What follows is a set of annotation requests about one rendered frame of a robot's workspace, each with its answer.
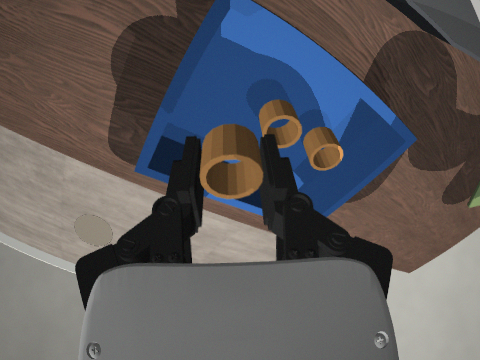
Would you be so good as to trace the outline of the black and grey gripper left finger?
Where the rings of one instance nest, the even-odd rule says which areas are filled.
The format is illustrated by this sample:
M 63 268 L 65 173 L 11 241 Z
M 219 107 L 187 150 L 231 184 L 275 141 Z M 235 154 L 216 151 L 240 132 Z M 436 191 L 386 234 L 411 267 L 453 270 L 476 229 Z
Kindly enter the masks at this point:
M 131 263 L 192 263 L 190 238 L 202 227 L 201 156 L 201 140 L 187 136 L 182 160 L 172 163 L 166 196 L 154 202 L 152 214 L 116 244 L 77 261 L 75 272 L 85 311 L 95 281 L 110 268 Z

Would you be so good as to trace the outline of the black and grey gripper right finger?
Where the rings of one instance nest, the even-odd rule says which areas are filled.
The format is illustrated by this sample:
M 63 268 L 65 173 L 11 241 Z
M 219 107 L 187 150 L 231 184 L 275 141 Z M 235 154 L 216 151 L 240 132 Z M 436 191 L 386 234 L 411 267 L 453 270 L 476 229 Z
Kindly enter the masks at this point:
M 351 237 L 345 229 L 314 210 L 311 198 L 298 192 L 290 159 L 280 158 L 274 134 L 261 137 L 260 156 L 263 220 L 268 231 L 276 234 L 276 261 L 321 257 L 356 259 L 373 269 L 387 300 L 393 264 L 391 252 L 378 244 Z

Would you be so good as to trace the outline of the bronze bushing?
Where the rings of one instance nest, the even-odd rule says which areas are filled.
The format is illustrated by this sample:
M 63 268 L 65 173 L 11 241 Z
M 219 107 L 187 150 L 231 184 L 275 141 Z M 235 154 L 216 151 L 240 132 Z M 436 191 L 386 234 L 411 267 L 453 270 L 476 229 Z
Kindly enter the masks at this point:
M 309 131 L 303 144 L 311 166 L 319 171 L 334 168 L 343 158 L 343 150 L 336 136 L 327 127 L 317 127 Z
M 290 121 L 282 127 L 269 127 L 271 123 L 279 119 L 289 119 Z M 274 134 L 278 148 L 286 148 L 295 144 L 302 134 L 302 126 L 298 116 L 293 106 L 285 100 L 271 100 L 266 103 L 260 109 L 259 121 L 262 136 L 264 137 L 264 134 Z
M 224 160 L 240 162 L 221 162 Z M 263 181 L 255 134 L 238 124 L 223 124 L 213 128 L 205 136 L 202 145 L 200 181 L 208 193 L 219 198 L 239 199 L 255 192 Z

